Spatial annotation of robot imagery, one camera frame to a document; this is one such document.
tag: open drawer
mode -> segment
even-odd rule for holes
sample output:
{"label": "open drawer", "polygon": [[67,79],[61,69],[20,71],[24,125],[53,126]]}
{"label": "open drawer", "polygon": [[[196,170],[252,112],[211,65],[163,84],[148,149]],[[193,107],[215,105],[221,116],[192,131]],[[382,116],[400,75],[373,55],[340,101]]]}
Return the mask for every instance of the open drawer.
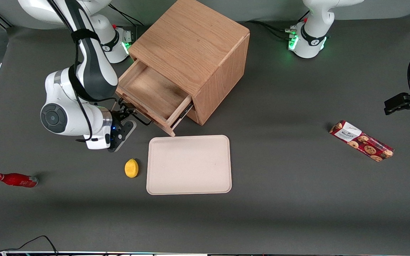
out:
{"label": "open drawer", "polygon": [[170,136],[193,106],[189,94],[140,60],[120,76],[116,93]]}

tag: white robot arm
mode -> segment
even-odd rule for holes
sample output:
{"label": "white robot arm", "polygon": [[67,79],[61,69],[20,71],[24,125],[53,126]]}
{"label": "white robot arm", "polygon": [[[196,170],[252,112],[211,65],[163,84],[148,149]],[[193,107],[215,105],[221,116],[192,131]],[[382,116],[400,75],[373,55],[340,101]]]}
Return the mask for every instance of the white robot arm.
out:
{"label": "white robot arm", "polygon": [[307,22],[301,21],[291,26],[297,31],[292,36],[288,49],[302,58],[313,58],[324,48],[326,34],[333,21],[335,13],[331,8],[356,5],[364,0],[303,0],[311,15]]}
{"label": "white robot arm", "polygon": [[[75,0],[87,16],[99,36],[102,49],[110,63],[120,63],[128,55],[127,48],[132,43],[132,34],[122,28],[114,28],[107,17],[97,14],[112,0]],[[18,0],[20,6],[30,16],[39,21],[64,24],[47,0]]]}
{"label": "white robot arm", "polygon": [[124,122],[124,119],[129,117],[128,114],[110,112],[104,107],[91,105],[89,102],[112,97],[115,93],[118,78],[107,58],[117,56],[123,60],[127,57],[127,51],[122,54],[117,47],[112,47],[109,52],[106,52],[107,54],[104,54],[104,46],[99,41],[106,35],[103,31],[111,30],[113,34],[118,34],[119,31],[108,23],[108,27],[97,31],[100,34],[95,33],[92,19],[88,17],[89,12],[85,11],[87,8],[83,7],[83,2],[79,3],[76,0],[45,0],[45,2],[70,30],[77,50],[78,48],[81,50],[84,58],[83,63],[78,64],[78,60],[75,60],[76,63],[71,67],[47,76],[45,80],[47,100],[41,110],[42,124],[52,133],[68,136],[83,135],[85,138],[83,141],[86,141],[89,149],[109,149],[114,152],[135,129],[135,122]]}

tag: black strap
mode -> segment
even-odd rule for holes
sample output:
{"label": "black strap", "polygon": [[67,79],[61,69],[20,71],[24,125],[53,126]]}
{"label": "black strap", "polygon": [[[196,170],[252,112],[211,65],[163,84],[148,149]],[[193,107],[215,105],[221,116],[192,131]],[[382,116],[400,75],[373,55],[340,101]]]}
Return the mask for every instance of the black strap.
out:
{"label": "black strap", "polygon": [[110,52],[114,48],[114,46],[117,45],[118,41],[119,41],[119,33],[117,30],[115,30],[114,38],[106,44],[101,44],[102,50],[104,50],[104,52]]}
{"label": "black strap", "polygon": [[74,91],[77,92],[79,97],[81,97],[82,99],[86,101],[91,101],[91,102],[97,101],[96,99],[91,97],[86,92],[85,88],[83,88],[82,83],[80,83],[80,81],[78,80],[77,76],[74,73],[74,65],[70,66],[68,75],[69,75],[70,84],[72,85],[72,88],[74,89]]}
{"label": "black strap", "polygon": [[301,36],[308,41],[308,44],[310,46],[317,46],[319,45],[320,42],[322,42],[322,40],[324,40],[325,36],[321,36],[321,37],[314,37],[314,36],[310,36],[306,33],[305,31],[305,25],[303,24],[303,26],[301,26],[301,30],[300,30]]}
{"label": "black strap", "polygon": [[95,32],[89,29],[86,29],[86,28],[82,28],[77,31],[74,31],[70,34],[70,36],[72,37],[72,40],[74,41],[74,43],[77,43],[79,40],[85,39],[85,38],[94,38],[98,40],[99,42],[101,42],[99,40],[98,35]]}

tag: white label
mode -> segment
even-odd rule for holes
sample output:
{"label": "white label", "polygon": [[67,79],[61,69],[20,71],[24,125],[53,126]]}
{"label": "white label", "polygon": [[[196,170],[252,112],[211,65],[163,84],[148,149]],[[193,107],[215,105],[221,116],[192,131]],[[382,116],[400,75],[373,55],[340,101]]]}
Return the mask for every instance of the white label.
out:
{"label": "white label", "polygon": [[346,122],[343,128],[335,133],[335,136],[349,142],[360,136],[360,134],[362,134],[362,131]]}

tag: wooden box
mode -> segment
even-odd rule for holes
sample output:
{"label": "wooden box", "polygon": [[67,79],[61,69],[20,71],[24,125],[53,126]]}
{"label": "wooden box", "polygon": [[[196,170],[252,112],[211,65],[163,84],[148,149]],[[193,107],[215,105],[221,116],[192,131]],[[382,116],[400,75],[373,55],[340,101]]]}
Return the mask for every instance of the wooden box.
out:
{"label": "wooden box", "polygon": [[184,114],[203,125],[243,76],[249,30],[178,0],[130,48],[117,94],[170,136]]}

